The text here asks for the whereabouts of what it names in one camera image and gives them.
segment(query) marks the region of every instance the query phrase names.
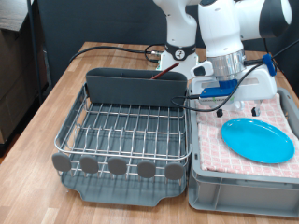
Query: blue plate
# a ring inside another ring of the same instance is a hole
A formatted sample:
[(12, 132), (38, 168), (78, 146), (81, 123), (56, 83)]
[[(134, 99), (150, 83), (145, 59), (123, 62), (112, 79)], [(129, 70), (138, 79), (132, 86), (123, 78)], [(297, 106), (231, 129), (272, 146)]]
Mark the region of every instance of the blue plate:
[(293, 157), (291, 139), (280, 129), (256, 119), (232, 119), (223, 124), (224, 142), (239, 155), (263, 163), (280, 163)]

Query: wall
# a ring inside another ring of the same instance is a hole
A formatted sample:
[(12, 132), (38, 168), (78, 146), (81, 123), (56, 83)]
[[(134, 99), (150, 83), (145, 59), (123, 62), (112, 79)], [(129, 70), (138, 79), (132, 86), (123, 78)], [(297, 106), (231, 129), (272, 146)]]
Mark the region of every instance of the wall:
[[(268, 41), (273, 53), (299, 38), (299, 1), (290, 2), (294, 15), (292, 27), (282, 37)], [(38, 0), (38, 4), (53, 84), (85, 41), (148, 45), (166, 40), (164, 14), (151, 0)], [(187, 12), (197, 19), (197, 6), (187, 7)], [(197, 33), (197, 47), (203, 48), (200, 32)], [(244, 45), (246, 50), (264, 51), (261, 39)], [(297, 95), (298, 50), (299, 45), (278, 57)]]

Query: black cable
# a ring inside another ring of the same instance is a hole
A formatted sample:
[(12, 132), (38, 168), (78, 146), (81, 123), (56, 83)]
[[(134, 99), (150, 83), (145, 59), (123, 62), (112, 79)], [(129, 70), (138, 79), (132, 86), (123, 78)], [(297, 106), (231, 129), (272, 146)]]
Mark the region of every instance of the black cable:
[(146, 59), (148, 61), (150, 61), (151, 63), (158, 63), (159, 60), (153, 60), (153, 59), (150, 59), (146, 53), (146, 51), (148, 51), (148, 49), (150, 49), (151, 47), (154, 47), (154, 46), (165, 46), (165, 44), (153, 44), (153, 45), (149, 45), (146, 49), (145, 49), (145, 53), (144, 53), (144, 56), (146, 57)]
[(241, 85), (241, 83), (243, 82), (243, 80), (256, 68), (260, 67), (261, 65), (263, 65), (263, 63), (259, 63), (257, 65), (255, 65), (254, 67), (252, 67), (239, 81), (238, 83), (236, 84), (234, 90), (232, 91), (232, 93), (226, 97), (226, 99), (218, 106), (216, 106), (215, 108), (212, 108), (212, 109), (208, 109), (208, 110), (203, 110), (203, 109), (196, 109), (196, 108), (192, 108), (192, 107), (188, 107), (188, 106), (185, 106), (185, 105), (180, 105), (178, 103), (176, 103), (174, 100), (175, 99), (189, 99), (189, 100), (195, 100), (195, 99), (198, 99), (200, 97), (200, 95), (191, 95), (191, 96), (176, 96), (174, 98), (171, 99), (171, 103), (173, 103), (174, 105), (177, 105), (181, 108), (185, 108), (185, 109), (189, 109), (189, 110), (193, 110), (193, 111), (196, 111), (196, 112), (213, 112), (215, 110), (218, 110), (220, 109), (222, 106), (224, 106), (230, 99), (231, 97), (234, 95), (234, 93), (236, 92), (237, 88)]
[(144, 54), (151, 54), (151, 51), (145, 51), (145, 50), (135, 50), (135, 49), (124, 49), (124, 48), (119, 48), (119, 47), (112, 47), (112, 46), (98, 46), (98, 47), (93, 47), (89, 49), (82, 50), (75, 54), (69, 61), (69, 63), (72, 63), (73, 60), (78, 57), (80, 54), (85, 53), (87, 51), (93, 50), (93, 49), (117, 49), (117, 50), (122, 50), (122, 51), (127, 51), (131, 53), (144, 53)]
[[(264, 45), (264, 48), (265, 48), (266, 52), (269, 54), (270, 52), (269, 52), (269, 49), (268, 49), (267, 42), (266, 42), (265, 38), (263, 39), (263, 45)], [(272, 58), (272, 62), (274, 64), (275, 71), (277, 72), (278, 69), (279, 69), (280, 72), (282, 72), (284, 74), (284, 71), (279, 67), (278, 63), (273, 60), (273, 58)]]
[(267, 53), (269, 53), (269, 49), (268, 49), (267, 42), (266, 42), (265, 38), (263, 39), (263, 45), (264, 45), (265, 51)]
[(279, 54), (283, 53), (284, 51), (286, 51), (287, 49), (290, 49), (291, 47), (293, 47), (294, 45), (299, 43), (299, 39), (297, 39), (295, 42), (293, 42), (292, 44), (290, 44), (288, 47), (286, 47), (285, 49), (282, 49), (280, 52), (276, 53), (274, 56), (272, 56), (272, 59), (276, 58)]
[(244, 61), (244, 66), (252, 66), (258, 63), (263, 63), (263, 59)]

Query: gray plastic tray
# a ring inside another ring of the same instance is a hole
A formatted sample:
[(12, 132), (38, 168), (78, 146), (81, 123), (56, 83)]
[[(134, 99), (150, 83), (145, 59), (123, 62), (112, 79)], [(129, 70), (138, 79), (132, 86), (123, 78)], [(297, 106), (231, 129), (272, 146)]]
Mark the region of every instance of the gray plastic tray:
[[(281, 107), (299, 136), (299, 111), (289, 93), (278, 88)], [(198, 210), (299, 217), (299, 179), (237, 175), (200, 168), (196, 112), (191, 112), (192, 169), (189, 204)]]

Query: dish towel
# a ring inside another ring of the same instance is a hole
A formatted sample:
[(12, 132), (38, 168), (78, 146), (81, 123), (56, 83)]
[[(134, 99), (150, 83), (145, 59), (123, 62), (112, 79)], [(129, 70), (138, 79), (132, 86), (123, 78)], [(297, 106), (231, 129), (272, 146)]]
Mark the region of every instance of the dish towel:
[[(203, 171), (225, 172), (243, 175), (266, 175), (277, 177), (299, 178), (299, 140), (293, 134), (286, 120), (279, 101), (279, 94), (271, 100), (264, 100), (261, 105), (261, 116), (253, 117), (251, 109), (254, 101), (246, 101), (243, 111), (224, 111), (222, 118), (217, 118), (216, 113), (197, 113), (198, 136)], [(200, 105), (199, 109), (208, 109)], [(287, 134), (295, 147), (295, 155), (286, 162), (279, 164), (265, 164), (245, 159), (229, 147), (221, 138), (221, 127), (230, 119), (251, 118), (267, 122)]]

